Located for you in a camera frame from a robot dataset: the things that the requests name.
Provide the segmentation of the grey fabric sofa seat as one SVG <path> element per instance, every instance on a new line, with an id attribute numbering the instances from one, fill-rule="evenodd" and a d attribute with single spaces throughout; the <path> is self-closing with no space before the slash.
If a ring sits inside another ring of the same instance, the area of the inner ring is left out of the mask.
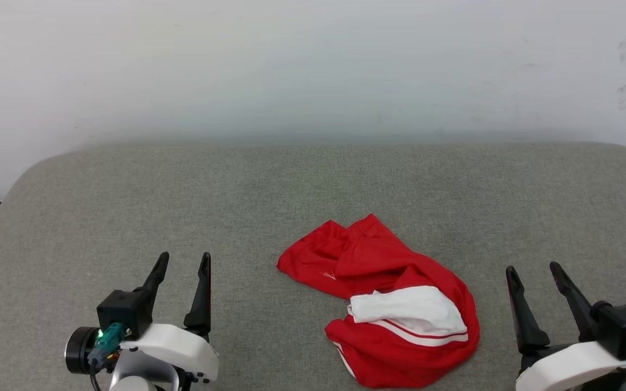
<path id="1" fill-rule="evenodd" d="M 181 326 L 212 258 L 212 391 L 369 391 L 324 327 L 346 302 L 277 270 L 328 220 L 377 216 L 472 292 L 480 345 L 424 391 L 512 391 L 519 369 L 505 270 L 553 344 L 577 340 L 549 270 L 591 302 L 626 304 L 626 148 L 443 144 L 378 148 L 113 148 L 46 159 L 0 208 L 0 391 L 92 391 L 63 357 L 115 289 L 165 251 L 154 321 Z"/>

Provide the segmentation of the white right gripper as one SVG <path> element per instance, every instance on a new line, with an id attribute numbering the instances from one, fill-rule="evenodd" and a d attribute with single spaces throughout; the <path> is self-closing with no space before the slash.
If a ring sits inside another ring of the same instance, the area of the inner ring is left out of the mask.
<path id="1" fill-rule="evenodd" d="M 525 369 L 515 381 L 515 391 L 569 391 L 607 375 L 618 367 L 626 368 L 596 340 L 598 323 L 591 316 L 592 305 L 558 262 L 550 262 L 550 272 L 557 289 L 569 305 L 579 330 L 579 342 L 542 358 Z M 517 348 L 522 355 L 549 346 L 550 339 L 542 331 L 525 299 L 525 289 L 514 266 L 506 268 L 506 282 L 511 300 Z"/>

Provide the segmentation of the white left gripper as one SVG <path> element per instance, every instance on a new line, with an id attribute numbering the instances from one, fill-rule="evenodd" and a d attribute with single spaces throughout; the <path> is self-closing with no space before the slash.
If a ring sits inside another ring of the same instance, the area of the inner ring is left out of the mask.
<path id="1" fill-rule="evenodd" d="M 158 287 L 164 281 L 169 252 L 159 255 L 142 285 L 148 302 L 153 305 Z M 159 361 L 179 367 L 193 375 L 199 373 L 211 383 L 216 382 L 219 354 L 206 340 L 211 331 L 211 255 L 204 253 L 198 268 L 198 287 L 190 311 L 184 317 L 184 329 L 171 324 L 150 324 L 137 340 L 124 340 L 124 350 L 137 349 Z"/>

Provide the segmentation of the red and white jersey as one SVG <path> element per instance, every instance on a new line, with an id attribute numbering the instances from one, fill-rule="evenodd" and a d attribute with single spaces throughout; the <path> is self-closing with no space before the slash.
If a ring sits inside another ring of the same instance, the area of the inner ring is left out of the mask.
<path id="1" fill-rule="evenodd" d="M 329 220 L 293 243 L 277 268 L 348 304 L 325 327 L 358 384 L 424 388 L 476 351 L 480 325 L 467 285 L 405 245 L 375 215 Z"/>

